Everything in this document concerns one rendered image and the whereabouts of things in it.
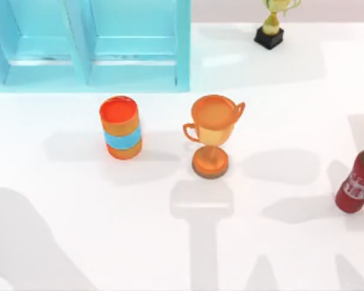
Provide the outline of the orange trophy cup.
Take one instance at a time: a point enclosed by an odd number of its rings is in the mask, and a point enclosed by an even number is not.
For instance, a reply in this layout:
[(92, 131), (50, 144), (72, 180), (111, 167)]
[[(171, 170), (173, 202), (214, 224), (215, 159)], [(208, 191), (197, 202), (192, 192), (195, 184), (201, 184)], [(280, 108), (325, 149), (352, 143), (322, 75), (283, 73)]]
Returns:
[(192, 168), (205, 179), (223, 176), (229, 167), (228, 154), (221, 146), (229, 139), (246, 104), (236, 104), (223, 95), (206, 95), (191, 108), (193, 122), (183, 125), (187, 139), (201, 143), (192, 157)]

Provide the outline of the orange and blue can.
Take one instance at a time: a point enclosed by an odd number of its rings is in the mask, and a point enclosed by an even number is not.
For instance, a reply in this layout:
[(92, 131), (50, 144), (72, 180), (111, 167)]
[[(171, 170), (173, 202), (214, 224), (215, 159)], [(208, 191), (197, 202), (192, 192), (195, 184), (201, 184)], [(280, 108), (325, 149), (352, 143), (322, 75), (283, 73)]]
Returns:
[(99, 115), (108, 152), (120, 160), (137, 156), (142, 137), (136, 102), (127, 96), (113, 96), (101, 104)]

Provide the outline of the light blue rack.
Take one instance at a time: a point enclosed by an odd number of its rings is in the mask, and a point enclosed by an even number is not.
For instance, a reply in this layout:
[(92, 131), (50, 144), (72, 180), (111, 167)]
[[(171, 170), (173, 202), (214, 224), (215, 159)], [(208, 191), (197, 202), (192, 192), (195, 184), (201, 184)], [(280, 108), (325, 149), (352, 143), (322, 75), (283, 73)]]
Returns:
[(0, 0), (0, 92), (186, 92), (191, 0)]

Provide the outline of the gold trophy with black base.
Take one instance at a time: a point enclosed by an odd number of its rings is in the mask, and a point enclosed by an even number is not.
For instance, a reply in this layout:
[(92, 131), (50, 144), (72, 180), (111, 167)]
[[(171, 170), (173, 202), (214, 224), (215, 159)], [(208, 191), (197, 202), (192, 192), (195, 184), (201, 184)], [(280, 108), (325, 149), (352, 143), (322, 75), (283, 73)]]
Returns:
[(277, 14), (298, 7), (302, 0), (262, 0), (270, 15), (256, 31), (254, 41), (268, 50), (272, 50), (283, 41), (284, 30), (280, 27)]

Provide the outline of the red bottle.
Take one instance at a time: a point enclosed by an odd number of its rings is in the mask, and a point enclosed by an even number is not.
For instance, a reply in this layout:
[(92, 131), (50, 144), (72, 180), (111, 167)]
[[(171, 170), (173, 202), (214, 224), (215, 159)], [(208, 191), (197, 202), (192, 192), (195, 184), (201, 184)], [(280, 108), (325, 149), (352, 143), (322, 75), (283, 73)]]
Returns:
[(345, 213), (358, 212), (364, 206), (364, 150), (356, 156), (351, 172), (335, 196), (335, 203)]

